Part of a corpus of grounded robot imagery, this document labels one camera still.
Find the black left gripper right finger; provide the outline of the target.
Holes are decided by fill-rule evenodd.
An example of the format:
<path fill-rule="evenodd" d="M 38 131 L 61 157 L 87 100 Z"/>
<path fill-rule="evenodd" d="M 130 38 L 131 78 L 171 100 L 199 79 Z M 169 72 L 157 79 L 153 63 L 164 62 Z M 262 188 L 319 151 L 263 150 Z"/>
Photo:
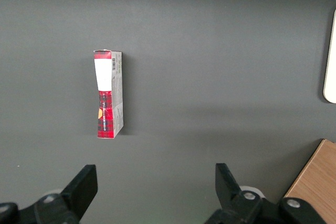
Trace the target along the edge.
<path fill-rule="evenodd" d="M 250 190 L 241 190 L 225 163 L 215 166 L 215 190 L 221 205 L 207 223 L 266 223 L 262 198 Z"/>

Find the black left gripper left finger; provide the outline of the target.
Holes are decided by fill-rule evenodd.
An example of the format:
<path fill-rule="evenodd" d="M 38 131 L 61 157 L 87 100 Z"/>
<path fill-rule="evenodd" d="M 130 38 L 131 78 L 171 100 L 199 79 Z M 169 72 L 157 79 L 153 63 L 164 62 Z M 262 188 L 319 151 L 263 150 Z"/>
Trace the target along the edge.
<path fill-rule="evenodd" d="M 34 203 L 36 223 L 79 223 L 97 191 L 96 165 L 85 165 L 60 193 Z"/>

